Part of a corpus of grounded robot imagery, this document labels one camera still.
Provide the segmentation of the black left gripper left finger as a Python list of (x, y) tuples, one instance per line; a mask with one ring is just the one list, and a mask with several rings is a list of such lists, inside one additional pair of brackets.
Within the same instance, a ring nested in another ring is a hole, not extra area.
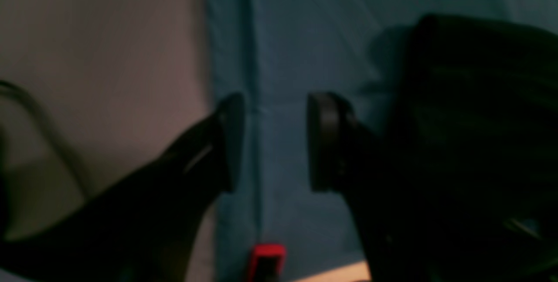
[(221, 132), (219, 145), (225, 157), (225, 191), (235, 191), (241, 171), (243, 143), (245, 139), (245, 98), (235, 92), (222, 99), (214, 112), (217, 127)]

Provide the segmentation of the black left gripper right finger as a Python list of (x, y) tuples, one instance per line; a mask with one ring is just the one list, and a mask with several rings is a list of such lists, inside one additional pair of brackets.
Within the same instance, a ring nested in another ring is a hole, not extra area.
[(333, 92), (307, 96), (306, 137), (311, 189), (339, 188), (347, 176), (347, 147), (355, 124), (352, 105)]

